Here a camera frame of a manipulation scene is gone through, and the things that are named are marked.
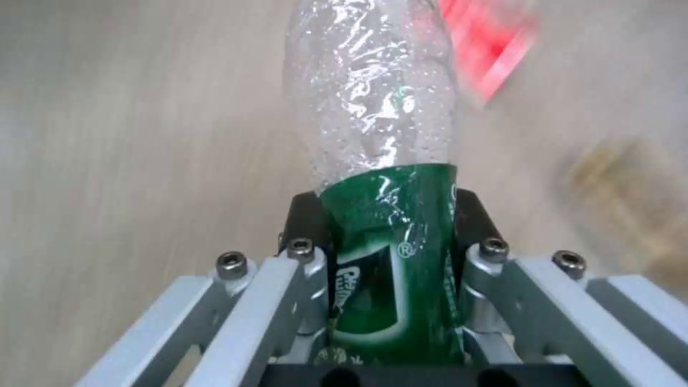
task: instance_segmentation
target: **bottle label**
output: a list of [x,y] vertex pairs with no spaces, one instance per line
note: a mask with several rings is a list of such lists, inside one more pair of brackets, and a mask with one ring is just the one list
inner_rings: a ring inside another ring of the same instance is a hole
[[455,173],[446,164],[391,167],[323,192],[337,251],[332,347],[323,358],[355,364],[459,361],[447,261]]

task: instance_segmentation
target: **floor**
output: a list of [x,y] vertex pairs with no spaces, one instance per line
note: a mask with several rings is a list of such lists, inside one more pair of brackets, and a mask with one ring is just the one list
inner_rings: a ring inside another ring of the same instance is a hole
[[[275,251],[312,186],[281,94],[293,1],[0,0],[0,386],[68,386],[178,275]],[[540,38],[453,162],[516,252],[575,249],[570,163],[688,146],[688,3],[540,1]]]

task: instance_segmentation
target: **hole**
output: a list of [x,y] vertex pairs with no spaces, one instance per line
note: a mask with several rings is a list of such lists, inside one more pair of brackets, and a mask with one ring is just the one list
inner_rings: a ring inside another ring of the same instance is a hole
[[487,240],[487,245],[489,247],[492,247],[493,249],[505,249],[506,245],[504,244],[503,240],[497,239],[497,238],[490,238]]
[[241,263],[244,255],[238,251],[230,251],[229,253],[222,254],[218,259],[217,263],[220,266],[236,266]]
[[581,257],[579,257],[578,255],[573,254],[573,253],[563,253],[563,254],[561,254],[561,259],[564,262],[571,263],[571,264],[581,263]]
[[505,370],[489,368],[477,375],[478,387],[519,387],[518,381]]
[[335,368],[331,370],[320,382],[321,387],[361,387],[358,375],[346,368]]
[[239,257],[234,254],[225,255],[222,257],[222,264],[230,265],[239,263]]

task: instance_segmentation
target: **crushed plastic bottle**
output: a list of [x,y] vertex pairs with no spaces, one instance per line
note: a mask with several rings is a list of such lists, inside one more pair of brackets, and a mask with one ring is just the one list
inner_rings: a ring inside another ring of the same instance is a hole
[[301,0],[285,87],[337,252],[321,361],[460,362],[449,264],[458,93],[426,0]]

